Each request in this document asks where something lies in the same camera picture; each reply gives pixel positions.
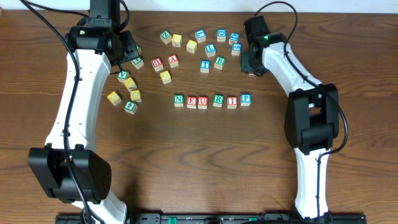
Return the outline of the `blue P block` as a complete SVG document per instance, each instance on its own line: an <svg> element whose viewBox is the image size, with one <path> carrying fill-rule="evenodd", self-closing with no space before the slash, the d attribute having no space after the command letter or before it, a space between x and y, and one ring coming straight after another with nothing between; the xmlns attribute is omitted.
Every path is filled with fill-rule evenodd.
<svg viewBox="0 0 398 224"><path fill-rule="evenodd" d="M252 102L251 94L244 93L241 95L241 106L250 106Z"/></svg>

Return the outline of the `red I block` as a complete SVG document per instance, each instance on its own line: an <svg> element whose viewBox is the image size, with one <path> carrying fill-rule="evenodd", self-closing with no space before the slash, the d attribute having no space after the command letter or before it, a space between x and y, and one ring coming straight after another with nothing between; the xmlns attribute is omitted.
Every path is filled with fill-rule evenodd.
<svg viewBox="0 0 398 224"><path fill-rule="evenodd" d="M227 98L227 109L236 109L238 105L238 98L236 96L229 96Z"/></svg>

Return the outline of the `green R block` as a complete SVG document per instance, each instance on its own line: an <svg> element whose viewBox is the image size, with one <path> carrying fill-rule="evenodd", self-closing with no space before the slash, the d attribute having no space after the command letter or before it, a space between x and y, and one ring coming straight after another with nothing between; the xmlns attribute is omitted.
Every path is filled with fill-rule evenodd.
<svg viewBox="0 0 398 224"><path fill-rule="evenodd" d="M215 95L213 98L213 106L221 108L224 102L224 96L223 95Z"/></svg>

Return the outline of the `yellow C block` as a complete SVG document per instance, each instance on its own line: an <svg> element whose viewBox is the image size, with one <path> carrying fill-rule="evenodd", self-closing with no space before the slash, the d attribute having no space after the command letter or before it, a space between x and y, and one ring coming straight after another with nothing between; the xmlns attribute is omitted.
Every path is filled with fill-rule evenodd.
<svg viewBox="0 0 398 224"><path fill-rule="evenodd" d="M141 95L140 90L130 91L130 98L131 98L131 101L133 101L133 102L141 102L142 95Z"/></svg>

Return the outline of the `red E block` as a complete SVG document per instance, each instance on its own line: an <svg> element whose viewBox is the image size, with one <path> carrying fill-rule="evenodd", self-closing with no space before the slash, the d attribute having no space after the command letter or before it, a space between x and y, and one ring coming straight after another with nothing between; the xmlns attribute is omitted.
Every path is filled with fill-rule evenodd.
<svg viewBox="0 0 398 224"><path fill-rule="evenodd" d="M187 108L196 109L197 103L198 103L197 97L195 97L195 96L187 97Z"/></svg>

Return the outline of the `green N block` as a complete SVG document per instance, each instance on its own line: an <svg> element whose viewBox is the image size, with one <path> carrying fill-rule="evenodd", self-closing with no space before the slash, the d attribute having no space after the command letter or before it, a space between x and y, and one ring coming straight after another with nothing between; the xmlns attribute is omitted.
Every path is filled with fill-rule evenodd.
<svg viewBox="0 0 398 224"><path fill-rule="evenodd" d="M184 106L184 96L183 95L174 95L174 106L175 107L183 107Z"/></svg>

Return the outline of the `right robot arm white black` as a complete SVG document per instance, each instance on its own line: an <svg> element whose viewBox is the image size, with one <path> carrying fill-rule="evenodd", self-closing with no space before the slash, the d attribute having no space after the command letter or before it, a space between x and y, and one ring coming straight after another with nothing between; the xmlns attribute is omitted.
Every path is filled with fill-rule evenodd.
<svg viewBox="0 0 398 224"><path fill-rule="evenodd" d="M333 84L317 90L321 81L298 61L281 33L251 34L248 51L241 58L245 73L261 76L271 72L288 96L284 131L297 158L295 209L301 220L324 223L328 152L338 135L339 112L332 101L338 92Z"/></svg>

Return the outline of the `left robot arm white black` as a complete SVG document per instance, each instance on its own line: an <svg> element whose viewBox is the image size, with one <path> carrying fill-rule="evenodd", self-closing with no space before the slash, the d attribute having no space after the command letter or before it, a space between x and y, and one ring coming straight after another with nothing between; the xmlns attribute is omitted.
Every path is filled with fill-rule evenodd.
<svg viewBox="0 0 398 224"><path fill-rule="evenodd" d="M127 205L111 191L111 167L96 151L96 121L104 84L115 65L138 58L130 31L74 26L66 37L67 77L58 114L28 164L50 198L89 206L97 223L131 223Z"/></svg>

